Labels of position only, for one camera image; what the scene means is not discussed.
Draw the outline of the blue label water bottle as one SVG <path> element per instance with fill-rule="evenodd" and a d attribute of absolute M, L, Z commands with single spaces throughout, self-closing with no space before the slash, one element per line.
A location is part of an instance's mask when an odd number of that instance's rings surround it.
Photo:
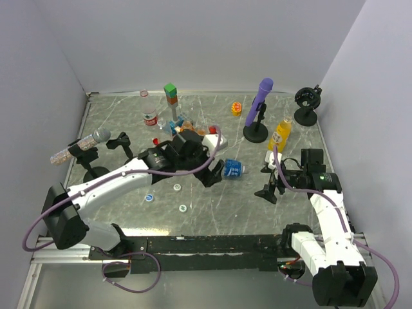
<path fill-rule="evenodd" d="M 229 179 L 241 178 L 245 174 L 245 166 L 238 160 L 226 159 L 223 176 Z"/>

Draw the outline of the yellow juice bottle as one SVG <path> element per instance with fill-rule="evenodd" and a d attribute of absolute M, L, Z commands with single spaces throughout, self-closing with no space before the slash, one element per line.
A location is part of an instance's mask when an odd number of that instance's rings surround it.
<path fill-rule="evenodd" d="M 272 136 L 270 137 L 267 149 L 272 151 L 274 146 L 277 146 L 277 152 L 282 153 L 283 149 L 285 148 L 286 142 L 290 133 L 292 131 L 292 117 L 287 116 L 285 117 L 280 123 L 277 125 L 276 130 L 273 132 Z"/>

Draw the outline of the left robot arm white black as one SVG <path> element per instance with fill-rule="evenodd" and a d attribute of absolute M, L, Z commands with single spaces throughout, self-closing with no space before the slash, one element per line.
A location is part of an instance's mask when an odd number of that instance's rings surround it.
<path fill-rule="evenodd" d="M 192 174 L 204 187 L 222 180 L 223 160 L 209 169 L 214 155 L 227 145 L 221 133 L 199 135 L 184 130 L 172 140 L 146 149 L 123 166 L 94 180 L 64 188 L 50 187 L 43 207 L 43 220 L 59 250 L 77 244 L 104 250 L 111 258 L 125 255 L 127 242 L 115 223 L 93 220 L 101 206 L 141 187 L 173 176 Z"/>

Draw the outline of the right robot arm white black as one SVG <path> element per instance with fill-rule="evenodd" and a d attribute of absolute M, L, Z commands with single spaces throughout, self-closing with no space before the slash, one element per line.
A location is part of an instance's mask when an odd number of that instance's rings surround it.
<path fill-rule="evenodd" d="M 318 241 L 306 225 L 293 223 L 283 229 L 281 249 L 303 260 L 313 276 L 312 292 L 320 306 L 363 307 L 376 283 L 377 272 L 368 266 L 355 244 L 343 204 L 339 177 L 329 173 L 322 149 L 302 149 L 300 167 L 288 170 L 280 153 L 268 150 L 262 172 L 269 183 L 255 193 L 276 203 L 275 193 L 287 189 L 307 195 L 321 229 Z"/>

